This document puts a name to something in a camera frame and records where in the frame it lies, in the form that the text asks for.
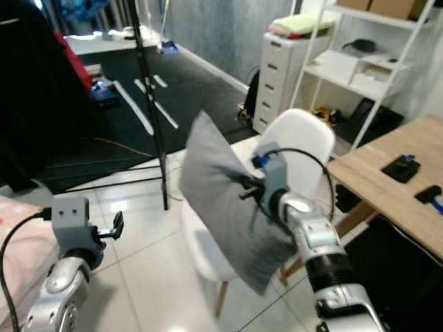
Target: gray pillow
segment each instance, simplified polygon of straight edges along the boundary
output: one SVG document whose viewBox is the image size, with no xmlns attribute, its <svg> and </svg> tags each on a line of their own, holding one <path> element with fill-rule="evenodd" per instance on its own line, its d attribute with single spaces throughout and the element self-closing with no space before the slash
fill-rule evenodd
<svg viewBox="0 0 443 332">
<path fill-rule="evenodd" d="M 275 271 L 294 254 L 291 238 L 258 208 L 241 201 L 241 176 L 249 176 L 209 116 L 192 126 L 180 188 L 238 276 L 263 294 Z"/>
</svg>

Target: black bag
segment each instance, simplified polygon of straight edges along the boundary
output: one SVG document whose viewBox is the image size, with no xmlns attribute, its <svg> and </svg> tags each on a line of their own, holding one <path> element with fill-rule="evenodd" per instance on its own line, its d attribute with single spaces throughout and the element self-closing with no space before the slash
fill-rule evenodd
<svg viewBox="0 0 443 332">
<path fill-rule="evenodd" d="M 255 103 L 257 102 L 257 92 L 258 92 L 258 80 L 260 78 L 260 71 L 254 74 L 251 80 L 251 85 L 249 85 L 248 95 L 244 102 L 244 110 L 246 115 L 251 119 L 254 118 L 255 114 Z"/>
</svg>

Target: gray wall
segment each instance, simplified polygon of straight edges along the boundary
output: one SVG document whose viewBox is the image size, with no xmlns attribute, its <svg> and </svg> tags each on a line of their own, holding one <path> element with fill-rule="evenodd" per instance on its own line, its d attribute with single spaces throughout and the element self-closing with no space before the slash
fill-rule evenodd
<svg viewBox="0 0 443 332">
<path fill-rule="evenodd" d="M 141 7 L 145 0 L 139 0 Z M 260 65 L 267 26 L 289 14 L 292 0 L 170 0 L 166 35 L 242 82 Z M 160 30 L 158 0 L 148 0 Z M 146 16 L 141 20 L 147 23 Z"/>
</svg>

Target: white tape line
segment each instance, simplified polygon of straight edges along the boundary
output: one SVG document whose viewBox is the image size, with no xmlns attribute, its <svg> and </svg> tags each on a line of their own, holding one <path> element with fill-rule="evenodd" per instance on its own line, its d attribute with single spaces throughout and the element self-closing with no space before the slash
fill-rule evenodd
<svg viewBox="0 0 443 332">
<path fill-rule="evenodd" d="M 159 75 L 154 75 L 154 79 L 155 79 L 155 82 L 159 83 L 159 85 L 160 85 L 162 88 L 167 88 L 167 87 L 168 87 L 168 85 L 166 84 L 166 82 L 163 81 L 162 78 L 161 78 Z"/>
<path fill-rule="evenodd" d="M 140 120 L 141 124 L 144 126 L 145 130 L 149 135 L 154 135 L 154 128 L 152 128 L 151 123 L 146 118 L 145 114 L 141 111 L 140 107 L 136 104 L 136 102 L 131 98 L 131 96 L 126 92 L 123 88 L 122 84 L 119 81 L 114 81 L 114 86 L 116 87 L 119 94 L 123 97 L 123 99 L 128 103 L 128 105 L 132 108 L 132 111 L 136 114 L 137 118 Z"/>
<path fill-rule="evenodd" d="M 136 78 L 134 80 L 134 83 L 136 84 L 136 86 L 138 86 L 138 88 L 145 93 L 145 86 L 143 85 L 143 83 Z M 179 124 L 177 122 L 175 122 L 175 120 L 169 115 L 169 113 L 163 108 L 163 106 L 161 106 L 158 102 L 155 102 L 155 106 L 157 106 L 157 109 L 159 109 L 159 111 L 163 114 L 163 116 L 166 118 L 167 121 L 169 121 L 169 123 L 171 124 L 171 126 L 173 126 L 175 129 L 179 128 Z"/>
<path fill-rule="evenodd" d="M 8 19 L 6 21 L 1 21 L 0 26 L 5 26 L 6 24 L 12 24 L 18 21 L 20 21 L 20 19 Z"/>
<path fill-rule="evenodd" d="M 145 82 L 147 85 L 150 85 L 150 79 L 148 77 L 145 77 Z M 151 84 L 151 89 L 154 90 L 155 88 L 156 88 L 156 86 Z"/>
</svg>

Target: white chair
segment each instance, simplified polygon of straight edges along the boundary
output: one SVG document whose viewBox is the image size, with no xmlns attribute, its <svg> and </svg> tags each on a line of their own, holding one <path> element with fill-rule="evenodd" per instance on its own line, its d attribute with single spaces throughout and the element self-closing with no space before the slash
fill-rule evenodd
<svg viewBox="0 0 443 332">
<path fill-rule="evenodd" d="M 277 142 L 280 147 L 302 149 L 326 164 L 335 143 L 334 132 L 315 116 L 301 109 L 282 113 L 263 133 L 259 145 Z M 284 152 L 290 188 L 309 199 L 320 185 L 322 169 L 302 154 Z M 181 222 L 185 241 L 199 273 L 206 279 L 222 282 L 215 309 L 220 316 L 228 283 L 237 278 L 203 221 L 187 201 L 183 202 Z"/>
</svg>

